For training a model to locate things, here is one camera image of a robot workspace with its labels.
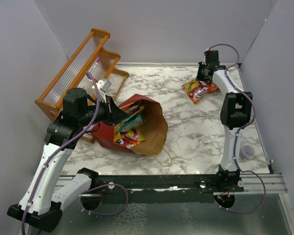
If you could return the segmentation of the red snack packet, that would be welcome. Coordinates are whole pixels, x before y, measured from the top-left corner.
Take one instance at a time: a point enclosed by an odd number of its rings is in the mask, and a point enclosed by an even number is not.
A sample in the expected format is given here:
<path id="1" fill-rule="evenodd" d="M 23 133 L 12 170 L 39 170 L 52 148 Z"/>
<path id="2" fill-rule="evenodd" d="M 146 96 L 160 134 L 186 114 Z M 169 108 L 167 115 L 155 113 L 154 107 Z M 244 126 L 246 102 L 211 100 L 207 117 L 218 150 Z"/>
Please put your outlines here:
<path id="1" fill-rule="evenodd" d="M 210 83 L 208 85 L 208 92 L 209 93 L 218 92 L 219 90 L 220 90 L 219 87 L 215 83 Z"/>

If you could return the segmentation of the orange Fox's fruits candy bag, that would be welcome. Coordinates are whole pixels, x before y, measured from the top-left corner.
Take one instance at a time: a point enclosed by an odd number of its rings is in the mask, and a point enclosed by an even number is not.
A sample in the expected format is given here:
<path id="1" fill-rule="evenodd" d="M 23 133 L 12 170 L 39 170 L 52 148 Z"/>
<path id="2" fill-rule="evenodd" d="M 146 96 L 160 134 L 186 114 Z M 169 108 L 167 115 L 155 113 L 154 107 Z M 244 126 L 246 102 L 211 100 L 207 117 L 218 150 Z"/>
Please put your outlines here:
<path id="1" fill-rule="evenodd" d="M 209 91 L 209 85 L 193 79 L 182 85 L 193 104 L 197 104 Z"/>

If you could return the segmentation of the teal Fox's candy bag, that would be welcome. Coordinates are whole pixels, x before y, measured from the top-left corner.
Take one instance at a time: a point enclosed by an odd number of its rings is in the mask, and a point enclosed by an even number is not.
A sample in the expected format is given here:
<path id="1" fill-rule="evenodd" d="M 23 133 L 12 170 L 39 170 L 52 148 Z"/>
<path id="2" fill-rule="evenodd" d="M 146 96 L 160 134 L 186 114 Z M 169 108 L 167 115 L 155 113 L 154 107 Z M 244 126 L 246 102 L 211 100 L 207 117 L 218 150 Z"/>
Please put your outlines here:
<path id="1" fill-rule="evenodd" d="M 141 126 L 144 123 L 143 118 L 141 115 L 138 115 L 136 117 L 131 118 L 129 121 L 127 121 L 125 124 L 123 124 L 119 128 L 119 132 L 127 132 L 129 130 L 135 129 L 139 126 Z"/>

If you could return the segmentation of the red paper bag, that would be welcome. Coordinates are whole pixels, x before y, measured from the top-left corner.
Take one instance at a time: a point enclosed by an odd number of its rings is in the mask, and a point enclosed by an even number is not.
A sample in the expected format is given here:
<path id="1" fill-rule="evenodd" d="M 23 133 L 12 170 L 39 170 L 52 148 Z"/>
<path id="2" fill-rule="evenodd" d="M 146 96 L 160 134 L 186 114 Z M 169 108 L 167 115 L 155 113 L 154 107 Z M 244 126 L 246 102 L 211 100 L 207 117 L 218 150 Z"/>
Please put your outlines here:
<path id="1" fill-rule="evenodd" d="M 144 104 L 145 108 L 140 113 L 144 123 L 137 127 L 145 137 L 145 141 L 135 145 L 132 148 L 126 148 L 114 143 L 114 137 L 119 132 L 119 128 L 131 118 L 124 120 L 121 124 L 108 126 L 100 122 L 100 127 L 92 129 L 93 140 L 97 141 L 101 147 L 114 151 L 135 153 L 144 156 L 153 156 L 157 158 L 164 149 L 167 139 L 168 124 L 163 116 L 163 110 L 159 102 L 144 95 L 135 94 L 119 105 L 123 111 L 132 105 Z"/>

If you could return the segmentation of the gold crispy chips bag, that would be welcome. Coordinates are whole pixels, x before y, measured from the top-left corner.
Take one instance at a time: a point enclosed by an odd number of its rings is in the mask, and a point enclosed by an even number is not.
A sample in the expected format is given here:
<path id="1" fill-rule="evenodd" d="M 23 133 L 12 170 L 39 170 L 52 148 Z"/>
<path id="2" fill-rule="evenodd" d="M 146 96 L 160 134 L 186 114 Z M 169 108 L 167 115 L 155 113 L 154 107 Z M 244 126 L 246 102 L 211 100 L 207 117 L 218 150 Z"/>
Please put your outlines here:
<path id="1" fill-rule="evenodd" d="M 129 114 L 130 118 L 132 118 L 139 115 L 144 110 L 144 108 L 145 108 L 144 104 L 132 105 L 128 107 L 125 112 Z"/>

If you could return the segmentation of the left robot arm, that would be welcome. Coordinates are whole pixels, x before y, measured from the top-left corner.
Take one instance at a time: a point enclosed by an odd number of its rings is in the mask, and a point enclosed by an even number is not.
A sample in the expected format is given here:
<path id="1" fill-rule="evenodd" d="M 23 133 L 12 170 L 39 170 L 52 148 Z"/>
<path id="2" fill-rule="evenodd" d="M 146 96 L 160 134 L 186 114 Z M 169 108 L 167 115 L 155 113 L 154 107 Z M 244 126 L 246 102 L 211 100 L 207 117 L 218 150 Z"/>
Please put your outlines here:
<path id="1" fill-rule="evenodd" d="M 63 166 L 77 142 L 93 123 L 109 126 L 121 123 L 129 115 L 107 95 L 92 99 L 83 88 L 72 88 L 63 98 L 63 109 L 47 128 L 43 154 L 24 197 L 8 208 L 7 215 L 40 231 L 52 232 L 64 209 L 81 193 L 98 189 L 98 173 L 83 168 L 59 191 L 55 186 Z"/>

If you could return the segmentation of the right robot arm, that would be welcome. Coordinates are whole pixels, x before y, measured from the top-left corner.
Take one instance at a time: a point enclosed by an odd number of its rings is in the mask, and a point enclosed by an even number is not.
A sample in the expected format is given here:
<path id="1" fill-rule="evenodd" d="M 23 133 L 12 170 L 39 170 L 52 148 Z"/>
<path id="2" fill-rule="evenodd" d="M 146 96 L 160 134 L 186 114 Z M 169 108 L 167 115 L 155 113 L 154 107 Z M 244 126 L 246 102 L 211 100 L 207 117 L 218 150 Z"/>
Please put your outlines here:
<path id="1" fill-rule="evenodd" d="M 220 112 L 225 133 L 224 149 L 214 185 L 220 191 L 227 191 L 235 187 L 240 179 L 237 155 L 243 130 L 251 118 L 252 94 L 240 89 L 230 77 L 228 68 L 220 65 L 217 50 L 208 49 L 204 55 L 205 61 L 199 63 L 196 78 L 216 84 L 224 96 Z"/>

